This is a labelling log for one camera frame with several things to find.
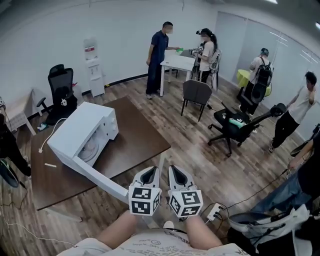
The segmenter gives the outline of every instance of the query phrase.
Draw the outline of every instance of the black bag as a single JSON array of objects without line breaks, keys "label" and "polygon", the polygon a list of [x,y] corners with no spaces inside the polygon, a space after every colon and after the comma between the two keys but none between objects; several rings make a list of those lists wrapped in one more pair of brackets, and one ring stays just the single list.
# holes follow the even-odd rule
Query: black bag
[{"label": "black bag", "polygon": [[252,89],[251,100],[253,103],[260,103],[266,94],[267,87],[271,84],[273,71],[271,70],[271,62],[266,65],[264,59],[260,57],[262,63],[255,74],[256,84]]}]

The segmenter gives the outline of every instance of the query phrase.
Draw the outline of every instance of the black pants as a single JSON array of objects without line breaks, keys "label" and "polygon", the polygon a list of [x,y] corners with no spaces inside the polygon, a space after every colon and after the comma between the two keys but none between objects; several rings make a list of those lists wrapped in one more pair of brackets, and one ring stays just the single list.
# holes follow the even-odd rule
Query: black pants
[{"label": "black pants", "polygon": [[146,83],[145,94],[154,94],[161,86],[161,68],[158,63],[150,63],[148,69],[148,81]]},{"label": "black pants", "polygon": [[201,81],[202,83],[207,83],[208,76],[210,75],[211,71],[202,71],[202,77],[200,78],[201,71],[199,71],[198,75],[198,81]]},{"label": "black pants", "polygon": [[275,132],[272,146],[279,147],[290,136],[299,124],[292,118],[289,111],[285,112],[275,124]]},{"label": "black pants", "polygon": [[27,161],[23,158],[16,143],[15,137],[6,137],[1,139],[0,158],[9,158],[15,166],[26,176],[31,176],[31,168],[28,166]]},{"label": "black pants", "polygon": [[241,111],[242,112],[249,112],[249,114],[253,115],[258,107],[258,103],[254,103],[252,102],[251,100],[251,95],[252,95],[252,91],[254,89],[254,84],[252,82],[248,82],[246,88],[245,88],[245,91],[244,91],[244,96],[247,97],[247,99],[252,103],[252,106],[248,105],[248,103],[246,101],[243,101],[243,99],[240,99],[241,101]]}]

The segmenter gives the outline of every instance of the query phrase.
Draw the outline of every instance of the white desk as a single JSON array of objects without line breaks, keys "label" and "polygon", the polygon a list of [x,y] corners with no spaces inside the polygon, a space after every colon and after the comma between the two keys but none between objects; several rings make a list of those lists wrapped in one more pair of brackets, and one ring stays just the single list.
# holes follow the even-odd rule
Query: white desk
[{"label": "white desk", "polygon": [[9,130],[14,131],[18,129],[22,125],[28,126],[32,135],[36,135],[35,130],[32,128],[27,116],[26,111],[32,113],[32,107],[34,106],[40,116],[42,113],[39,108],[36,107],[36,103],[34,101],[34,91],[31,90],[27,95],[19,98],[15,102],[11,102],[6,105],[6,125]]},{"label": "white desk", "polygon": [[171,82],[172,69],[186,71],[186,81],[190,80],[191,71],[195,65],[195,58],[183,57],[179,55],[170,55],[161,62],[161,87],[160,96],[164,95],[165,69],[170,68],[168,83]]}]

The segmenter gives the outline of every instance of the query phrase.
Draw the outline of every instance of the power plug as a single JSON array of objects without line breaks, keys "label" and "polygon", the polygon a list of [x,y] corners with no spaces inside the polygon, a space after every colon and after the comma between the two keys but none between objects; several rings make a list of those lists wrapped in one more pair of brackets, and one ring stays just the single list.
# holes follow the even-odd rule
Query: power plug
[{"label": "power plug", "polygon": [[207,215],[207,219],[210,220],[211,222],[213,222],[216,219],[216,215],[220,212],[221,209],[222,209],[222,206],[220,204],[216,203],[212,207],[209,214]]}]

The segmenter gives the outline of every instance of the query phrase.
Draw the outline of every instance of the wood plank flooring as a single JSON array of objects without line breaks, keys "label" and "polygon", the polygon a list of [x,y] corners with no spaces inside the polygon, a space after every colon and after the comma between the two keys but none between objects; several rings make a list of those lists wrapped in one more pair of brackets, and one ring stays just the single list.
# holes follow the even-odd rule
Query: wood plank flooring
[{"label": "wood plank flooring", "polygon": [[[171,144],[171,149],[167,152],[164,163],[165,168],[175,164],[193,175],[196,184],[202,190],[203,210],[214,202],[220,202],[227,207],[240,202],[281,174],[289,162],[289,152],[301,143],[298,137],[291,136],[273,154],[269,153],[268,147],[274,135],[276,121],[274,118],[269,118],[261,123],[262,126],[258,129],[258,133],[248,138],[241,147],[237,147],[237,143],[232,141],[233,154],[227,158],[228,149],[224,140],[216,141],[212,146],[207,145],[210,138],[220,135],[214,128],[209,130],[208,125],[212,122],[218,124],[214,120],[213,114],[214,111],[223,108],[221,101],[228,102],[234,107],[239,104],[235,100],[238,89],[221,79],[219,92],[214,93],[209,101],[214,110],[209,110],[206,107],[200,122],[198,122],[200,114],[198,105],[189,103],[184,109],[183,116],[180,116],[182,109],[181,81],[184,79],[185,77],[180,74],[178,81],[165,85],[163,97],[155,96],[153,100],[148,100],[145,96],[146,77],[108,87],[105,89],[104,95],[95,98],[91,94],[87,94],[85,100],[102,105],[128,96]],[[265,109],[259,106],[255,116],[262,114],[263,111]],[[45,116],[37,116],[31,120],[35,130],[44,119]],[[17,143],[23,155],[30,156],[30,138],[31,135],[27,127],[21,127],[17,132]],[[157,165],[158,162],[159,157],[155,157],[134,170],[120,175],[116,181],[128,186],[136,172],[147,166]],[[71,245],[51,240],[39,240],[20,226],[7,226],[3,217],[10,224],[18,223],[25,226],[37,237],[75,244],[85,238],[96,236],[126,209],[126,205],[123,203],[112,198],[103,190],[94,188],[57,205],[62,210],[77,212],[83,218],[83,222],[73,222],[47,213],[45,210],[36,211],[33,204],[31,181],[21,175],[13,163],[11,165],[26,185],[28,194],[21,210],[16,209],[13,205],[3,206],[1,209],[0,244],[8,255],[54,256],[70,248]],[[252,199],[230,208],[230,214],[249,210],[283,182],[283,178],[275,181]],[[0,179],[0,183],[0,204],[9,204],[14,201],[19,206],[26,191],[21,187],[18,189],[10,188],[3,179]],[[167,205],[166,195],[169,188],[166,171],[162,174],[160,186],[163,191],[160,207],[153,218],[141,219],[139,229],[161,227],[167,220],[172,220],[177,228],[184,229],[183,223],[178,222],[175,214],[170,211]],[[203,214],[205,220],[207,214],[208,211]],[[224,218],[228,216],[225,211],[222,211],[221,214]],[[208,225],[215,232],[220,222],[215,220]],[[228,228],[228,223],[224,221],[217,235],[224,238]]]}]

